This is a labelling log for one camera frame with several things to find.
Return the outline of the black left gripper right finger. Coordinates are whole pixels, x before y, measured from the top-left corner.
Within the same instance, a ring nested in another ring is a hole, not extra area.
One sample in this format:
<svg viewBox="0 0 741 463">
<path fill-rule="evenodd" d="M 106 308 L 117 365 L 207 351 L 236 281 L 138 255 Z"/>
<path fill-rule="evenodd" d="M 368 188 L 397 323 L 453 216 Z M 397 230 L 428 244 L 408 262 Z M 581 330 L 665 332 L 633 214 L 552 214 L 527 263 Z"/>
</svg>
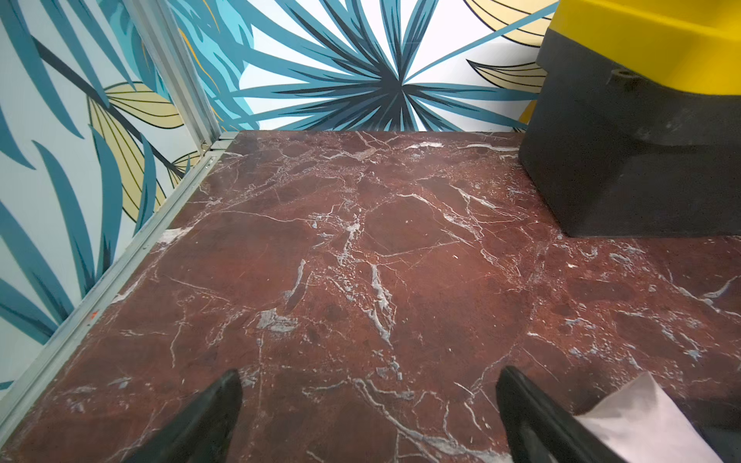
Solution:
<svg viewBox="0 0 741 463">
<path fill-rule="evenodd" d="M 518 368 L 507 366 L 496 400 L 514 462 L 621 462 Z"/>
</svg>

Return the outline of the pink umbrella sleeve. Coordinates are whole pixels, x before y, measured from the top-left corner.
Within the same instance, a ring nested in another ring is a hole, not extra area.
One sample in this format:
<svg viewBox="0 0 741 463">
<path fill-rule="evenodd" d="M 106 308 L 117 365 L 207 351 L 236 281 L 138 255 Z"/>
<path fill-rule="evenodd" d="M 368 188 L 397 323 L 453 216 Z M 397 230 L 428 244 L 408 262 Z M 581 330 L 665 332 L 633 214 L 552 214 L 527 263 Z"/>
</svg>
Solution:
<svg viewBox="0 0 741 463">
<path fill-rule="evenodd" d="M 576 420 L 626 462 L 721 460 L 648 372 Z"/>
</svg>

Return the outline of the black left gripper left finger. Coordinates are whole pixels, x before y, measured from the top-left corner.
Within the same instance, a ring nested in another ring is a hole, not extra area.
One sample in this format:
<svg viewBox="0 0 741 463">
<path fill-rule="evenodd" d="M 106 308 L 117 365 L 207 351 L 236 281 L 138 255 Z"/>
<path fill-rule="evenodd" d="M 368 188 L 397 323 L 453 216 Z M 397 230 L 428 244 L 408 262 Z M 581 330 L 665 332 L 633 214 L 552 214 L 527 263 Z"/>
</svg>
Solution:
<svg viewBox="0 0 741 463">
<path fill-rule="evenodd" d="M 227 370 L 127 461 L 224 462 L 241 404 L 239 373 Z"/>
</svg>

